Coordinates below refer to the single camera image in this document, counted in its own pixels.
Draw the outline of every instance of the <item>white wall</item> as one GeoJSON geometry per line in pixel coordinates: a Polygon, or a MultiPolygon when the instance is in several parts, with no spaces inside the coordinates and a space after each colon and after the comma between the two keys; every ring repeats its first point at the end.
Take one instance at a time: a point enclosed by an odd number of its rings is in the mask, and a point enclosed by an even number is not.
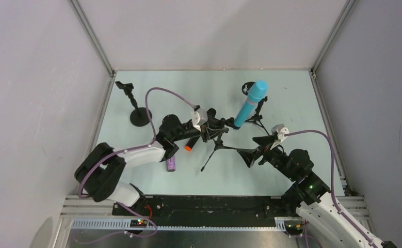
{"type": "Polygon", "coordinates": [[[86,0],[115,69],[310,68],[346,0],[86,0]]]}
{"type": "Polygon", "coordinates": [[[0,1],[0,247],[47,246],[108,79],[68,1],[0,1]]]}
{"type": "Polygon", "coordinates": [[[360,1],[317,79],[351,184],[402,247],[402,1],[360,1]]]}

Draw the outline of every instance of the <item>white table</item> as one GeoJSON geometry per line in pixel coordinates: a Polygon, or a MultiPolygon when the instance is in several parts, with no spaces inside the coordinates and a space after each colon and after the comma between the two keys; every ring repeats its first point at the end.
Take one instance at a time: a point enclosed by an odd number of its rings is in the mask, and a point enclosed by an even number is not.
{"type": "MultiPolygon", "coordinates": [[[[263,124],[270,130],[283,123],[291,132],[316,129],[325,132],[312,82],[307,71],[122,71],[116,81],[134,84],[134,97],[144,106],[144,96],[151,87],[173,90],[194,104],[208,110],[213,107],[216,117],[235,117],[246,99],[241,92],[243,83],[265,80],[268,101],[262,108],[263,124]]],[[[153,122],[158,127],[164,116],[177,115],[181,122],[190,119],[191,108],[177,97],[153,91],[149,97],[153,122]]],[[[122,90],[114,85],[100,130],[98,143],[107,142],[118,148],[148,143],[152,138],[150,125],[135,127],[129,116],[133,107],[122,90]]],[[[255,148],[254,136],[265,132],[246,123],[240,130],[230,130],[222,140],[225,145],[255,148]]],[[[292,183],[269,163],[248,168],[236,151],[219,150],[203,172],[202,165],[213,151],[213,142],[201,140],[191,152],[187,142],[177,142],[176,171],[167,172],[166,163],[150,163],[126,169],[120,180],[133,183],[145,194],[167,195],[271,195],[281,196],[292,183]]],[[[293,149],[309,151],[315,164],[313,171],[330,185],[330,150],[318,134],[289,137],[283,144],[287,153],[293,149]]],[[[335,192],[344,195],[335,170],[335,192]]]]}

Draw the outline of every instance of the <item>black marker with orange cap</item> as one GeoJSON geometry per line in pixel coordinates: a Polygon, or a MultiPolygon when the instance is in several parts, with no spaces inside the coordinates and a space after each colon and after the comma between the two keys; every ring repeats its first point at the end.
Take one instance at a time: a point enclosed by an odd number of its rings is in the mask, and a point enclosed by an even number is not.
{"type": "Polygon", "coordinates": [[[187,151],[191,151],[191,149],[193,148],[193,146],[195,146],[196,142],[198,142],[199,137],[200,137],[200,136],[190,138],[184,148],[185,148],[187,151]]]}

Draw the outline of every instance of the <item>purple bottle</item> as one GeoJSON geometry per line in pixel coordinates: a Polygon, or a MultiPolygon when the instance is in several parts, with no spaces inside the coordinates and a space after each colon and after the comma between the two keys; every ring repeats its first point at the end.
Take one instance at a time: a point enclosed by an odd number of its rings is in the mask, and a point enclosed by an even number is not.
{"type": "Polygon", "coordinates": [[[172,156],[170,159],[166,160],[166,167],[168,172],[174,172],[176,170],[175,156],[172,156]]]}

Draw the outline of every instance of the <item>round black base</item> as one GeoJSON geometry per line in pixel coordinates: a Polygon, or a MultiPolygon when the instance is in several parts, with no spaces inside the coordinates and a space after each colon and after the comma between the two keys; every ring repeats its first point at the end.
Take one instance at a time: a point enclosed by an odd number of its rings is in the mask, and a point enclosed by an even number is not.
{"type": "Polygon", "coordinates": [[[139,107],[138,111],[137,110],[132,111],[130,121],[136,127],[146,126],[149,123],[148,115],[146,114],[146,108],[139,107]]]}

